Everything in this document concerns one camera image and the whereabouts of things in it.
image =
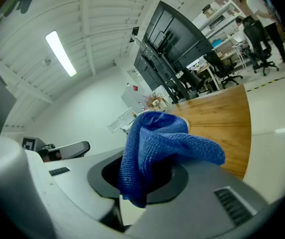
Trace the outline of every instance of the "floor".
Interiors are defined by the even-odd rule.
[[[260,69],[255,74],[249,66],[235,73],[243,76],[236,80],[248,91],[252,123],[251,153],[244,182],[269,203],[285,195],[285,64],[281,63],[273,45],[272,51],[269,61],[274,61],[280,68],[278,72],[275,68],[269,69],[264,77]],[[135,223],[144,212],[128,200],[121,200],[120,207],[125,225]]]

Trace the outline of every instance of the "blue microfiber cloth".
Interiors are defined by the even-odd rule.
[[[154,180],[151,165],[172,154],[217,165],[225,162],[221,146],[188,134],[188,126],[182,118],[162,112],[143,113],[132,124],[118,174],[117,187],[123,199],[144,208]]]

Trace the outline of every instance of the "person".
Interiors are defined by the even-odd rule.
[[[263,0],[239,0],[240,3],[247,4],[252,13],[259,19],[266,32],[277,47],[283,62],[285,63],[285,48],[278,33],[274,16],[269,13]]]
[[[251,51],[250,48],[252,48],[252,44],[250,42],[250,40],[247,38],[246,34],[244,33],[244,25],[243,25],[243,20],[239,17],[236,18],[235,20],[237,26],[238,26],[238,32],[240,37],[243,40],[243,44],[248,43],[248,46],[244,47],[243,52],[244,54],[249,58],[249,60],[251,60],[252,64],[253,64],[253,68],[258,68],[258,63]]]

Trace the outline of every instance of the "black monitor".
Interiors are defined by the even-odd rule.
[[[174,74],[212,49],[210,42],[191,21],[161,1],[143,37],[134,65],[151,90],[155,90],[171,78],[176,81]]]

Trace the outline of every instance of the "ceiling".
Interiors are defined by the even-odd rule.
[[[17,98],[3,135],[24,133],[52,102],[79,82],[128,56],[130,35],[143,36],[160,0],[33,0],[26,14],[0,20],[0,74]],[[183,12],[190,0],[162,0]],[[45,36],[57,31],[77,74],[69,77]],[[46,66],[44,60],[51,59]]]

